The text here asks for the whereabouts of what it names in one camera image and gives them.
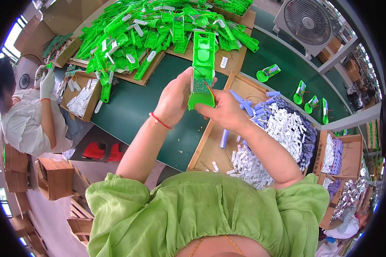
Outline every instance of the black hair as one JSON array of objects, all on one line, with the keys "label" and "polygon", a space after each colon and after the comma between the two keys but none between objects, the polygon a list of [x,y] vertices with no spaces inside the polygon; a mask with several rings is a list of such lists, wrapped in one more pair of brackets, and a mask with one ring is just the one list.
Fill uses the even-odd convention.
[{"label": "black hair", "polygon": [[10,57],[3,57],[0,59],[0,100],[5,91],[13,91],[14,84],[15,77]]}]

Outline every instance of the white shirt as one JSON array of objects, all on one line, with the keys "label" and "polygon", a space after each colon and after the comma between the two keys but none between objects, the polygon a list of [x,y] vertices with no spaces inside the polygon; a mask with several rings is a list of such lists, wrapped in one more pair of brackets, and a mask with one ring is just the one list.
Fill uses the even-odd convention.
[{"label": "white shirt", "polygon": [[41,156],[45,152],[65,152],[72,147],[72,140],[66,138],[67,125],[57,105],[54,94],[51,95],[51,111],[53,113],[56,132],[56,146],[51,149],[50,141],[41,127],[40,90],[16,90],[13,97],[20,99],[8,113],[2,116],[2,128],[5,142],[19,152],[33,156]]},{"label": "white shirt", "polygon": [[324,231],[324,234],[336,239],[348,239],[356,235],[358,231],[359,220],[354,215],[351,215],[349,218],[346,218],[339,227],[326,230]]}]

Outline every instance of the hand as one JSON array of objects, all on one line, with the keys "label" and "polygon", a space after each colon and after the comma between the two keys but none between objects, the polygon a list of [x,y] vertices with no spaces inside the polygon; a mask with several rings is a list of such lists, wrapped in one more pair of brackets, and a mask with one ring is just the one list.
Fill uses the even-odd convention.
[{"label": "hand", "polygon": [[46,72],[43,72],[43,76],[41,77],[40,81],[40,99],[50,98],[51,94],[53,93],[55,84],[54,69],[48,70],[47,75]]},{"label": "hand", "polygon": [[40,65],[39,68],[36,70],[36,76],[35,76],[35,89],[40,89],[40,83],[43,72],[47,72],[46,65]]},{"label": "hand", "polygon": [[[192,76],[193,67],[189,67],[163,89],[154,115],[167,126],[173,127],[183,117],[190,95]],[[213,85],[216,81],[217,78],[213,78]]]},{"label": "hand", "polygon": [[194,109],[202,114],[205,119],[211,118],[224,129],[240,134],[244,125],[252,123],[240,109],[239,103],[229,91],[213,89],[216,108],[204,104],[195,104]]}]

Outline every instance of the wall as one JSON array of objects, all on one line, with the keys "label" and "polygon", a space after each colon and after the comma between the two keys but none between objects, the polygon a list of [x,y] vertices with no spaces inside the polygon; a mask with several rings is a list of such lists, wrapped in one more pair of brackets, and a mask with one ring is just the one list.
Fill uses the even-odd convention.
[{"label": "wall", "polygon": [[14,217],[20,215],[21,213],[20,209],[18,208],[17,201],[15,199],[15,194],[7,191],[5,174],[3,172],[0,172],[0,188],[4,188],[6,191],[7,201],[9,202],[11,214],[13,214]]}]

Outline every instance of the woman's right hand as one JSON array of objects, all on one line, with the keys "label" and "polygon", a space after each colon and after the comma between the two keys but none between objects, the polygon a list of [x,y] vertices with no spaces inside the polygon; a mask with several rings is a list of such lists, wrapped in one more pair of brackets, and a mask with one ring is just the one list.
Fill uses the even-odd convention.
[{"label": "woman's right hand", "polygon": [[194,106],[194,109],[205,119],[209,117],[224,129],[239,134],[245,125],[252,123],[229,91],[213,89],[213,93],[217,102],[216,108],[204,104],[195,104]]}]

